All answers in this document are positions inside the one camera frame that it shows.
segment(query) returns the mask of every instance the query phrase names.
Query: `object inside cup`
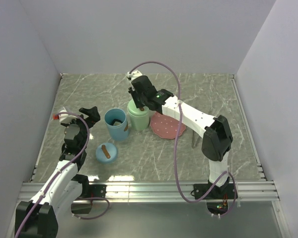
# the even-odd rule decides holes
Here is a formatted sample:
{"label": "object inside cup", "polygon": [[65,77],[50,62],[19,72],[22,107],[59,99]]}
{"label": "object inside cup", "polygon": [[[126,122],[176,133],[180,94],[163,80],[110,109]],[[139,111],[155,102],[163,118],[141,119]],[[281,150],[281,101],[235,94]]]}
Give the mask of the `object inside cup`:
{"label": "object inside cup", "polygon": [[123,122],[119,119],[113,119],[113,121],[110,123],[110,125],[113,125],[113,126],[118,126],[120,124],[122,124]]}

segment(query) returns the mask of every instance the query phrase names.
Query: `white wall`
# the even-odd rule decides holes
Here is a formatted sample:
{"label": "white wall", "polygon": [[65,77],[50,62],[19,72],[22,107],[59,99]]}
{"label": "white wall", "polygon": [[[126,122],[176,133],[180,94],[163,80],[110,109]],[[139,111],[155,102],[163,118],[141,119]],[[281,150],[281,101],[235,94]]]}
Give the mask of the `white wall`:
{"label": "white wall", "polygon": [[60,75],[17,0],[0,0],[0,238],[33,171]]}
{"label": "white wall", "polygon": [[238,73],[263,163],[298,238],[298,0],[277,0]]}
{"label": "white wall", "polygon": [[[59,72],[236,73],[275,0],[20,0]],[[156,65],[147,72],[162,72]]]}

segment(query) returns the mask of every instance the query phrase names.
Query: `marble table surface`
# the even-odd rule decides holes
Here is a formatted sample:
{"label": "marble table surface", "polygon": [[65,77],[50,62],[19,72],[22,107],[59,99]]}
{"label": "marble table surface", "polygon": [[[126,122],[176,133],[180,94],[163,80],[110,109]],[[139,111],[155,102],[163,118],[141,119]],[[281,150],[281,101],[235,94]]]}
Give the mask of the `marble table surface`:
{"label": "marble table surface", "polygon": [[[176,93],[176,82],[171,74],[147,74],[157,90],[165,88]],[[229,170],[237,180],[258,180],[260,175],[243,121],[231,78],[228,74],[178,74],[181,99],[207,114],[227,117],[234,141],[228,157]],[[174,180],[174,140],[161,139],[150,127],[144,131],[130,131],[127,140],[111,139],[104,115],[111,108],[127,112],[131,100],[127,92],[129,83],[124,74],[65,74],[60,82],[53,113],[62,106],[78,113],[79,108],[97,106],[101,121],[90,131],[87,157],[80,174],[100,181],[157,181]],[[54,171],[61,154],[64,127],[58,121],[49,124],[34,181],[44,182]],[[95,150],[103,142],[114,143],[119,157],[112,164],[96,160]],[[178,174],[180,180],[206,180],[209,162],[202,154],[200,140],[191,147],[192,130],[186,128],[178,142]]]}

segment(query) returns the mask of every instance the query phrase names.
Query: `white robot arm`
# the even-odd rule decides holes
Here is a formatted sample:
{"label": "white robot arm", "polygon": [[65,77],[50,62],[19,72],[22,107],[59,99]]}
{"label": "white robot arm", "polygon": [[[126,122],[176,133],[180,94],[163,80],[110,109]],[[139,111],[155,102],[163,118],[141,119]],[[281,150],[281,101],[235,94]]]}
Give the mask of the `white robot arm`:
{"label": "white robot arm", "polygon": [[[128,92],[132,95],[137,108],[147,106],[150,110],[163,115],[180,119],[179,104],[181,104],[182,123],[197,132],[202,138],[202,152],[209,159],[210,183],[227,171],[227,158],[233,141],[227,119],[223,116],[214,117],[203,113],[192,106],[179,101],[178,98],[165,89],[159,91],[152,85],[147,76],[138,70],[127,73],[131,87]],[[225,174],[216,184],[221,187],[228,183]]]}
{"label": "white robot arm", "polygon": [[18,238],[55,238],[58,221],[73,201],[81,196],[90,197],[88,176],[77,173],[86,158],[88,129],[100,120],[100,116],[97,107],[79,111],[88,117],[57,116],[61,125],[66,127],[59,162],[41,190],[30,201],[18,204],[15,213]]}

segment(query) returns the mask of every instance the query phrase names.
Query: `pink plate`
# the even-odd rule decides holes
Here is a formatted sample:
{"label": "pink plate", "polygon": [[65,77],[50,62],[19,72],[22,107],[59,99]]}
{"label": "pink plate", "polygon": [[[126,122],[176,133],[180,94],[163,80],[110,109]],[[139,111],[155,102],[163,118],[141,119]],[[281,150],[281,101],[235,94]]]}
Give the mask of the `pink plate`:
{"label": "pink plate", "polygon": [[[174,139],[177,133],[179,121],[171,117],[155,113],[150,122],[150,126],[153,132],[163,139]],[[180,128],[179,136],[185,130],[185,125],[182,124]]]}

